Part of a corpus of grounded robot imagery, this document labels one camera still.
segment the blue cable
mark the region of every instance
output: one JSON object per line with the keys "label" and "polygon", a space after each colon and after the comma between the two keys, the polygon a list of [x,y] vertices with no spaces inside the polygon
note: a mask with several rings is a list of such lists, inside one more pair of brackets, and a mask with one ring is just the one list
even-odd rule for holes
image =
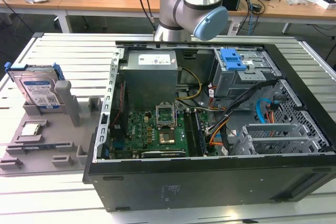
{"label": "blue cable", "polygon": [[250,35],[250,30],[251,30],[251,26],[252,26],[252,19],[253,19],[252,4],[250,4],[250,9],[251,9],[251,16],[250,16],[250,21],[249,21],[247,36]]}
{"label": "blue cable", "polygon": [[262,98],[260,100],[257,101],[257,104],[256,104],[256,111],[257,111],[257,115],[259,117],[259,120],[261,121],[261,123],[266,123],[265,122],[265,119],[264,119],[264,116],[262,115],[261,113],[261,109],[260,109],[260,103],[262,101],[265,101],[265,102],[268,102],[268,103],[271,103],[272,101],[271,100],[268,100],[268,99],[265,99],[265,98]]}

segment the white box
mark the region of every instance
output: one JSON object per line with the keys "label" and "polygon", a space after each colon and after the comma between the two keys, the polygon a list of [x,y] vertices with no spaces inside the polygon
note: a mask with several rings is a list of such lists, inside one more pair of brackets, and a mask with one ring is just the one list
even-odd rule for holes
{"label": "white box", "polygon": [[326,10],[336,9],[336,1],[335,0],[318,0],[316,2],[319,6]]}

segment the floor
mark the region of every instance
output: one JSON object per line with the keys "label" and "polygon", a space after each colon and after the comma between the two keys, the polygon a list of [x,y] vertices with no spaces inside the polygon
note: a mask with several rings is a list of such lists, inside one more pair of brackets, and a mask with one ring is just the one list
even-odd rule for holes
{"label": "floor", "polygon": [[[0,78],[4,75],[4,64],[13,62],[20,54],[24,46],[32,36],[31,32],[20,22],[19,18],[11,15],[13,24],[6,26],[0,20]],[[24,22],[34,32],[60,33],[54,27],[54,16],[50,15],[24,15]],[[74,33],[118,33],[118,34],[149,34],[151,26],[145,18],[108,17],[108,28],[101,28],[99,17],[87,17],[89,27],[85,29],[85,21],[80,16],[71,16],[70,21]],[[253,35],[255,36],[285,36],[281,33],[282,23],[259,23]],[[325,58],[336,41],[330,36],[336,36],[336,29],[332,26],[323,26],[326,30],[319,29],[326,35],[318,32],[311,25],[293,24],[287,36],[294,36],[305,40],[322,57]],[[227,34],[228,26],[222,32]],[[239,35],[247,35],[246,30],[241,30]],[[336,50],[330,56],[328,63],[333,66],[336,63]]]}

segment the green circuit board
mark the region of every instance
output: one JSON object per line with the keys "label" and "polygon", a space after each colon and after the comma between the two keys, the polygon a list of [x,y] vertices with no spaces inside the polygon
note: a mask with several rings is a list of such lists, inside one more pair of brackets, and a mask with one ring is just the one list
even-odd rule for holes
{"label": "green circuit board", "polygon": [[[200,112],[199,120],[203,128],[208,125],[207,114]],[[169,120],[169,111],[161,112],[162,121]],[[128,137],[125,141],[127,151],[184,151],[188,156],[187,137],[185,134],[183,112],[178,111],[174,130],[158,129],[155,111],[131,111],[128,118]]]}

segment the yellow wire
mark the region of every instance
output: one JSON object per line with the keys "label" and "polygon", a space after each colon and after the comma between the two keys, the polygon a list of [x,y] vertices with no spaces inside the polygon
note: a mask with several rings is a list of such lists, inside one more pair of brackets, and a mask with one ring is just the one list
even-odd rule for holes
{"label": "yellow wire", "polygon": [[187,68],[182,68],[182,69],[186,70],[186,71],[189,72],[193,77],[195,77],[195,79],[196,79],[197,82],[198,82],[198,86],[199,86],[199,88],[198,88],[197,93],[194,94],[194,95],[191,95],[191,96],[189,96],[189,97],[177,97],[177,98],[175,98],[175,99],[176,99],[176,100],[188,100],[188,99],[192,99],[192,98],[194,98],[194,97],[196,97],[196,96],[198,96],[198,95],[200,94],[200,92],[202,91],[202,84],[201,84],[201,81],[199,80],[199,78],[198,78],[194,73],[192,73],[189,69],[187,69]]}
{"label": "yellow wire", "polygon": [[209,141],[209,144],[210,145],[223,145],[222,143],[216,143],[216,142],[213,142],[213,140],[214,140],[214,138],[215,138],[215,135],[217,134],[217,132],[227,123],[227,121],[229,121],[229,118],[226,120],[226,121],[224,121],[224,123],[222,123],[221,125],[220,125],[220,127],[218,127],[218,129],[216,129],[216,131],[214,132],[214,134],[212,135],[212,137],[211,137],[211,139],[210,139],[210,141]]}

